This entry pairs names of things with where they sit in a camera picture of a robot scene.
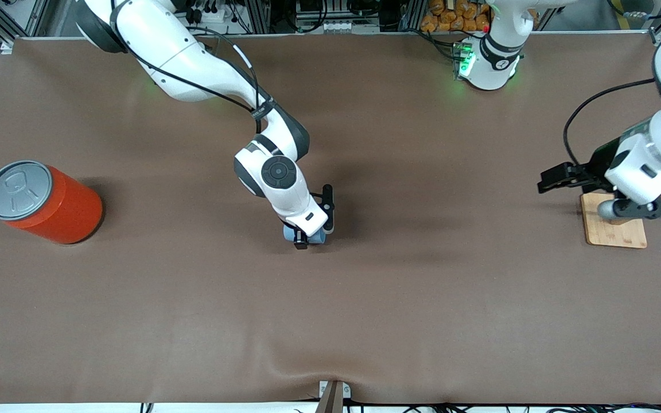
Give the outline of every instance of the silver can lid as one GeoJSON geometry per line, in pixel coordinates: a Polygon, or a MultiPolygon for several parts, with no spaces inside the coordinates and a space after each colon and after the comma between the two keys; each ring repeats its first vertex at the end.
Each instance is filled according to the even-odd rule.
{"type": "Polygon", "coordinates": [[[0,220],[22,220],[50,197],[53,177],[36,161],[17,161],[0,169],[0,220]]]}

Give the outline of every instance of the orange can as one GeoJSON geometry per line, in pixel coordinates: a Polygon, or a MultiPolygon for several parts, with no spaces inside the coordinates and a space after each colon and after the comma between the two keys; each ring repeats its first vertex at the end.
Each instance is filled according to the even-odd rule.
{"type": "Polygon", "coordinates": [[[0,220],[54,243],[73,244],[103,217],[99,194],[54,167],[18,161],[0,169],[0,220]]]}

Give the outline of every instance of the cable connector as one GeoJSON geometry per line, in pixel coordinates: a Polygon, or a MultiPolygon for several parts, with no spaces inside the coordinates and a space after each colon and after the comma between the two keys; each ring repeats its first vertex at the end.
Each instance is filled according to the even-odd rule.
{"type": "Polygon", "coordinates": [[[650,20],[651,14],[646,13],[645,11],[625,11],[622,15],[624,18],[630,18],[632,20],[650,20]]]}

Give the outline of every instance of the pile of brown objects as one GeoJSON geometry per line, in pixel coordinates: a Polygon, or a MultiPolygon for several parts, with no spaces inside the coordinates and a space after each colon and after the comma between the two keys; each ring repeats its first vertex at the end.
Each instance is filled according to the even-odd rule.
{"type": "Polygon", "coordinates": [[[430,13],[423,19],[420,30],[423,32],[487,32],[491,21],[491,8],[468,0],[456,0],[456,9],[449,10],[444,0],[430,0],[430,13]]]}

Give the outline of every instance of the black round joint cap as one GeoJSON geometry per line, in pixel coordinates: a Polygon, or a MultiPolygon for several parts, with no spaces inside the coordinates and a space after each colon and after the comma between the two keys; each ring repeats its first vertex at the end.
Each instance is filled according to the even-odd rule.
{"type": "Polygon", "coordinates": [[[271,188],[286,190],[297,180],[297,168],[288,157],[271,157],[262,165],[262,179],[271,188]]]}

